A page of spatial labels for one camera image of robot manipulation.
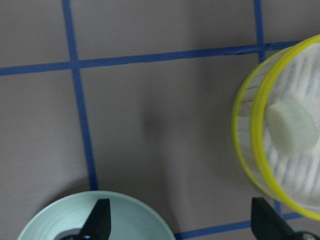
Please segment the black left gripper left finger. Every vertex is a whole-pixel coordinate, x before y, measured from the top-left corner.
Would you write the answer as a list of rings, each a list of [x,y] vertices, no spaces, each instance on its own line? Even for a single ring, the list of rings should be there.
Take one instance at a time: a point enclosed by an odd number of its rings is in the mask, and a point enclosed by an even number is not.
[[[80,240],[108,240],[111,235],[111,205],[99,199],[79,232]]]

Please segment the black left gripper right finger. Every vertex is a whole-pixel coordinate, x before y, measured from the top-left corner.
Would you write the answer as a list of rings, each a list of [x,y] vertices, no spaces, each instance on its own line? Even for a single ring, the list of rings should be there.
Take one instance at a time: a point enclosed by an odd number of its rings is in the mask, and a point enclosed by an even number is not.
[[[251,199],[250,228],[256,240],[296,239],[296,233],[263,197]]]

